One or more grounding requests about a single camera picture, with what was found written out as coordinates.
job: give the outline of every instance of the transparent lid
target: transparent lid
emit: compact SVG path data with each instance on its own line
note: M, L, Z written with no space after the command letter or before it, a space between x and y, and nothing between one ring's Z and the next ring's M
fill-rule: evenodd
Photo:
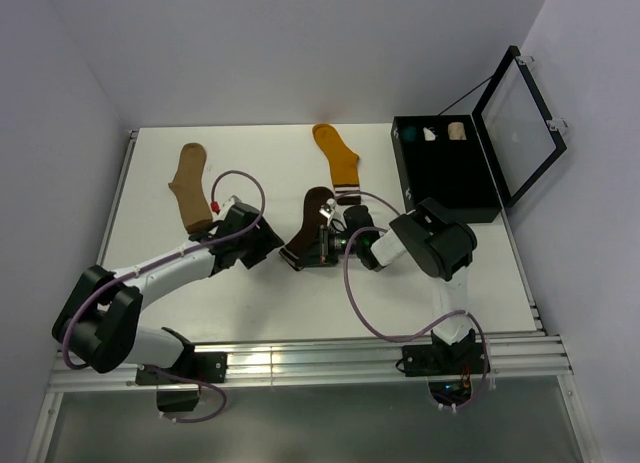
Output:
M473 111L505 206L510 207L567 149L516 46L509 47Z

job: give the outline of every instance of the white wall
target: white wall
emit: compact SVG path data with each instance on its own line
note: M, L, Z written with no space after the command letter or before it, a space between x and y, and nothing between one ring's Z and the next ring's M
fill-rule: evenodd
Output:
M51 326L95 261L125 133L47 0L0 0L0 459L22 461Z
M512 219L607 462L640 455L640 0L547 0L524 50L572 127Z
M437 112L544 0L51 1L134 127Z

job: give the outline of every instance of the orange sock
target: orange sock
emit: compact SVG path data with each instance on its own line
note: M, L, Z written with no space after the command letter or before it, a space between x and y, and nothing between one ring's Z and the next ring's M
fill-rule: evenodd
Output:
M340 198L341 194L360 190L358 178L358 159L360 158L347 145L331 125L316 125L311 130L313 139L329 160L329 171L333 191L339 205L359 205L360 195Z

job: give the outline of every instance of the gray floor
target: gray floor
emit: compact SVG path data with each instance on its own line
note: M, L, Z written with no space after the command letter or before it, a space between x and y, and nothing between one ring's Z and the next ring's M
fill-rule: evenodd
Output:
M555 378L499 380L457 416L439 413L425 391L236 389L225 413L195 425L158 419L148 392L69 394L47 462L580 461Z

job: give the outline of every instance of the open box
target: open box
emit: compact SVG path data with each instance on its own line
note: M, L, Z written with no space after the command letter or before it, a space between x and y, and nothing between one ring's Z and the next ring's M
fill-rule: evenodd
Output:
M566 151L566 123L551 116L527 61L510 46L471 115L394 118L407 211L433 197L466 223L490 223ZM466 140L449 138L453 122L464 125ZM427 140L429 132L435 140Z

